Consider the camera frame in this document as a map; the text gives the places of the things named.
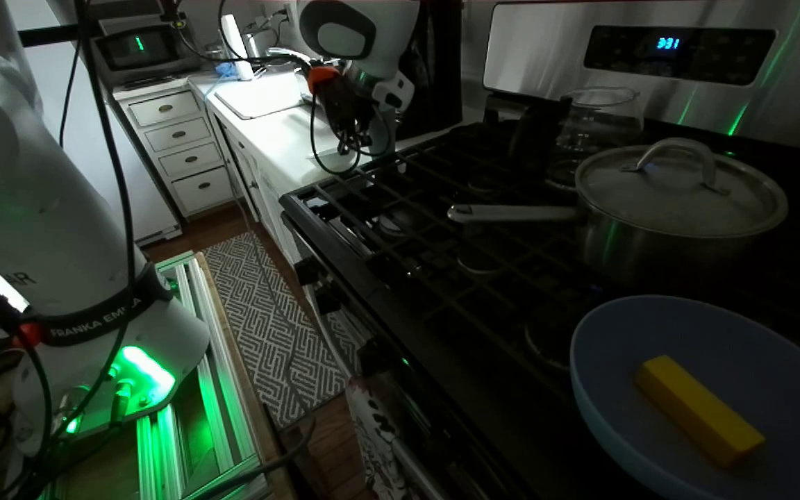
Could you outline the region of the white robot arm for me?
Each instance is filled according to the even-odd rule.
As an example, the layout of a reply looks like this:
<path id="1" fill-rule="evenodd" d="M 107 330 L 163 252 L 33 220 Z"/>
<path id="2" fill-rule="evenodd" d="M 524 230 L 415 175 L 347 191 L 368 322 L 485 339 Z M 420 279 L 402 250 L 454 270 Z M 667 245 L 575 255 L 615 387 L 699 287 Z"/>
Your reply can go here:
<path id="1" fill-rule="evenodd" d="M 36 497 L 70 466 L 63 445 L 167 408 L 211 327 L 179 307 L 107 204 L 54 145 L 0 0 L 0 327 L 22 347 L 4 494 Z"/>

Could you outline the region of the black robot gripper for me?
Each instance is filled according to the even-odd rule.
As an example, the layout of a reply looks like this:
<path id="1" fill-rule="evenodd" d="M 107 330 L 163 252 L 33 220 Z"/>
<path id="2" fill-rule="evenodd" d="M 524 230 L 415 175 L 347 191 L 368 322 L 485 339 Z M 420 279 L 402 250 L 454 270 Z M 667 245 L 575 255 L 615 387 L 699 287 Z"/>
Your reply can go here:
<path id="1" fill-rule="evenodd" d="M 318 66 L 317 101 L 342 154 L 388 155 L 396 120 L 413 101 L 413 84 L 402 73 L 372 80 L 363 73 Z"/>

